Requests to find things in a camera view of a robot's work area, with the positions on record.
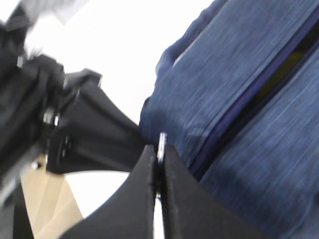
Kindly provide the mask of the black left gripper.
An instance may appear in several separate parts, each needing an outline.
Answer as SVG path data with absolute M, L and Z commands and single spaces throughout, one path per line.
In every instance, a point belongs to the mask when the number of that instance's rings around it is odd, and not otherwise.
M 65 73 L 62 64 L 46 55 L 29 60 L 0 54 L 0 172 L 6 174 L 41 137 L 44 111 L 60 111 L 85 83 L 100 85 L 102 75 L 84 68 Z M 59 126 L 77 137 L 115 144 L 141 154 L 145 142 L 138 126 L 93 84 L 81 87 L 60 117 Z

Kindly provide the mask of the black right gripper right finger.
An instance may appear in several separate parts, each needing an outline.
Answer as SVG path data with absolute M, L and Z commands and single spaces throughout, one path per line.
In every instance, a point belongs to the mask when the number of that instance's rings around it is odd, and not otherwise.
M 160 164 L 166 239 L 265 239 L 266 235 L 216 201 L 192 176 L 173 146 Z

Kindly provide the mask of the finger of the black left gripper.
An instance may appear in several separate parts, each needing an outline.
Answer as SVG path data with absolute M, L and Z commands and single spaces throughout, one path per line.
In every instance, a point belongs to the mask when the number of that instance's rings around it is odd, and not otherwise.
M 58 154 L 51 152 L 48 154 L 46 170 L 55 174 L 97 170 L 131 172 L 140 154 L 124 152 L 108 156 L 87 150 L 63 150 Z

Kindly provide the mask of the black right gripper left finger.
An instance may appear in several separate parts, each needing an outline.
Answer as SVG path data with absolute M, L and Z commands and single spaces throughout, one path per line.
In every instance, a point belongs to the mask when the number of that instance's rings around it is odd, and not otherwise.
M 156 164 L 154 147 L 145 146 L 121 187 L 94 213 L 66 231 L 61 238 L 153 238 Z

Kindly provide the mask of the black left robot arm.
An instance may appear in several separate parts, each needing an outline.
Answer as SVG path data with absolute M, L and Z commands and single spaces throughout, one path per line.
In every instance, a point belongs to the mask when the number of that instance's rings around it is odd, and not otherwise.
M 1 178 L 18 175 L 42 153 L 52 173 L 132 171 L 145 145 L 137 125 L 103 92 L 101 74 L 65 73 L 45 55 L 28 59 L 33 24 L 18 4 L 0 26 Z

